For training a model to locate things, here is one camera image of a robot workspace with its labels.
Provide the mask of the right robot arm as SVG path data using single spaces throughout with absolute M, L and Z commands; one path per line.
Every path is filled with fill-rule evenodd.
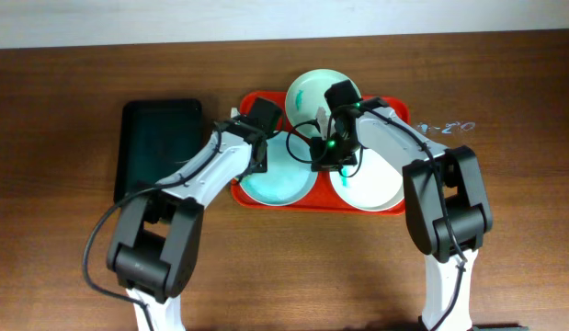
M 330 110 L 314 121 L 321 133 L 310 143 L 314 171 L 359 167 L 356 152 L 371 150 L 403 178 L 408 233 L 423 254 L 426 330 L 471 330 L 472 267 L 493 225 L 474 151 L 430 141 L 398 117 L 380 97 L 364 99 L 350 80 L 332 84 Z

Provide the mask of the white plate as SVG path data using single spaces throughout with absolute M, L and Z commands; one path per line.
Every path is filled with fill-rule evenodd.
M 363 152 L 361 167 L 345 165 L 341 173 L 330 172 L 337 196 L 362 211 L 387 211 L 404 199 L 403 177 L 371 149 Z

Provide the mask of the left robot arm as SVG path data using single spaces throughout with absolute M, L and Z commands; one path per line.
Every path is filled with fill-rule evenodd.
M 181 330 L 180 294 L 198 259 L 203 213 L 233 179 L 267 169 L 267 141 L 283 115 L 257 98 L 216 124 L 207 144 L 174 174 L 119 203 L 107 267 L 126 289 L 141 330 Z

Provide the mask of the mint green plate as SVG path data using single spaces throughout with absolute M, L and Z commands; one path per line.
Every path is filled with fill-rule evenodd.
M 361 100 L 361 93 L 356 84 L 345 74 L 330 69 L 315 69 L 299 76 L 290 86 L 285 98 L 285 112 L 288 121 L 296 126 L 307 120 L 315 120 L 316 111 L 323 107 L 331 113 L 325 99 L 325 92 L 336 83 L 349 80 L 356 91 L 357 99 Z M 297 128 L 296 131 L 306 137 L 320 137 L 318 127 L 306 124 Z

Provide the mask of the light blue plate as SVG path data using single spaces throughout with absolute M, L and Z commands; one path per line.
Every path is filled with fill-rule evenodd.
M 267 171 L 244 177 L 241 187 L 252 200 L 267 206 L 291 205 L 313 188 L 318 175 L 309 164 L 295 160 L 287 149 L 301 159 L 309 159 L 308 143 L 297 135 L 280 132 L 267 141 Z

